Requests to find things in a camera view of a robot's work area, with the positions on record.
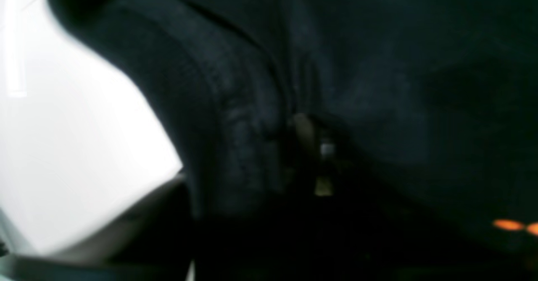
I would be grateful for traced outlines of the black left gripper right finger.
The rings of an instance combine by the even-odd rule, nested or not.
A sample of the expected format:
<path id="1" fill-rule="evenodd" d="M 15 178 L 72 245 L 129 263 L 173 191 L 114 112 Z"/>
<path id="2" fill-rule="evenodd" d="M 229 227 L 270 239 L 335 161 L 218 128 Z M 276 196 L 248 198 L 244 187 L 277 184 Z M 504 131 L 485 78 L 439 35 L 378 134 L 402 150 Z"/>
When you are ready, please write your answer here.
<path id="1" fill-rule="evenodd" d="M 342 156 L 335 133 L 307 114 L 292 117 L 296 153 L 292 188 L 302 197 L 344 196 L 348 161 Z"/>

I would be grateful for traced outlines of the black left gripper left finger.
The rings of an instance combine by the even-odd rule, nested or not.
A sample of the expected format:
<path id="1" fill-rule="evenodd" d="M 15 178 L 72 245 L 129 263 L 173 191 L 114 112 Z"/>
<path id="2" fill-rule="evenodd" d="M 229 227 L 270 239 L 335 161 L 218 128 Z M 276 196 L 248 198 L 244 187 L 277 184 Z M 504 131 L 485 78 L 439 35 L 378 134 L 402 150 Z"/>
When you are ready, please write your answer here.
<path id="1" fill-rule="evenodd" d="M 179 172 L 96 233 L 49 255 L 10 247 L 2 281 L 192 281 L 192 220 Z"/>

